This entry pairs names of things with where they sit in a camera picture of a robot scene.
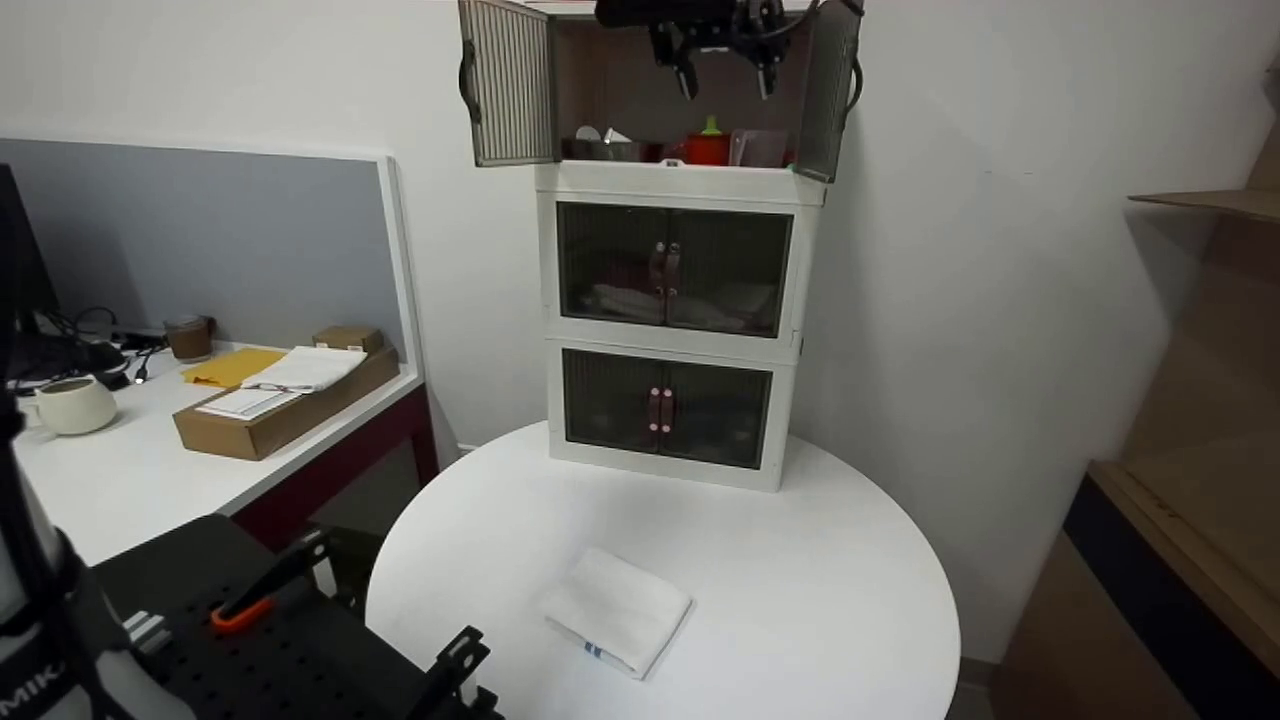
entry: wall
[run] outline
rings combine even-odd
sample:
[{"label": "wall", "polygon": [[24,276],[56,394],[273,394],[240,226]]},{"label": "wall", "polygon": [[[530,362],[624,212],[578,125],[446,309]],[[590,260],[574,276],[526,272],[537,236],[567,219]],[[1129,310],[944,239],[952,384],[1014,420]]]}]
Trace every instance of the wall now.
[{"label": "wall", "polygon": [[[935,538],[995,661],[1187,278],[1123,190],[1242,179],[1272,0],[879,0],[812,290],[799,433]],[[449,0],[12,0],[0,133],[364,143],[400,160],[449,433],[542,407],[531,171],[478,171]]]}]

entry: wooden cabinet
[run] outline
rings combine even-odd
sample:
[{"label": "wooden cabinet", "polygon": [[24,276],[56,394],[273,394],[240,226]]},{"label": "wooden cabinet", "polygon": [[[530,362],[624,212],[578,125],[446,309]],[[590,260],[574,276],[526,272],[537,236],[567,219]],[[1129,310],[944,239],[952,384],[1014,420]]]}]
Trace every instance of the wooden cabinet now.
[{"label": "wooden cabinet", "polygon": [[[547,163],[551,451],[775,487],[818,212],[861,91],[861,4],[799,4],[771,91],[740,53],[697,55],[697,97],[655,60],[647,28],[600,28],[592,8],[459,0],[478,163]],[[705,115],[786,135],[787,169],[671,163]],[[578,160],[583,125],[660,155]]]}]

